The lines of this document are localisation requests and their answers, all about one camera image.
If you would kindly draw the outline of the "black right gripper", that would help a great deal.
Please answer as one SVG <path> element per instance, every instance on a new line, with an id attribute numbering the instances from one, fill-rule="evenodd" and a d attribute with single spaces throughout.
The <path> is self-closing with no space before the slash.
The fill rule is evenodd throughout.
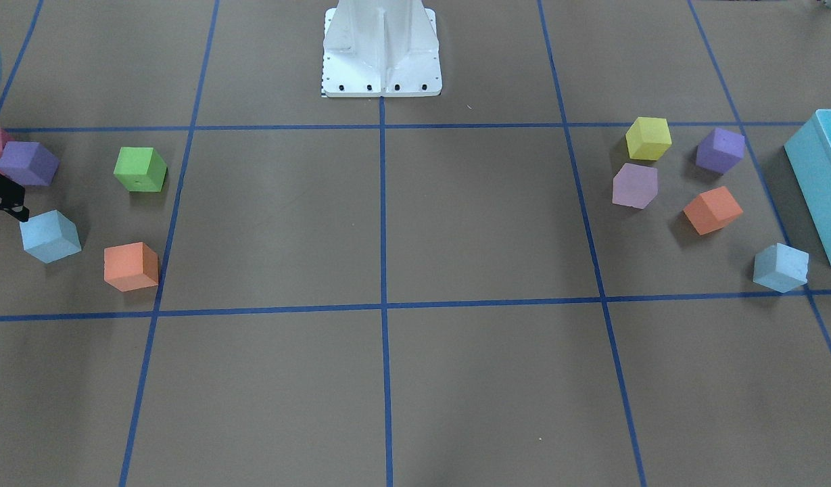
<path id="1" fill-rule="evenodd" d="M 24 206 L 25 193 L 22 185 L 0 173 L 0 210 L 10 213 L 21 223 L 30 218 L 30 210 Z"/>

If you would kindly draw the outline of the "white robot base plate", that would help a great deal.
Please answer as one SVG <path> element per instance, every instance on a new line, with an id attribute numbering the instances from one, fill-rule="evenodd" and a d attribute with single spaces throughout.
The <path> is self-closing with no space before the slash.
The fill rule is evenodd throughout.
<path id="1" fill-rule="evenodd" d="M 320 93 L 433 97 L 443 89 L 437 16 L 421 1 L 339 1 L 325 12 Z"/>

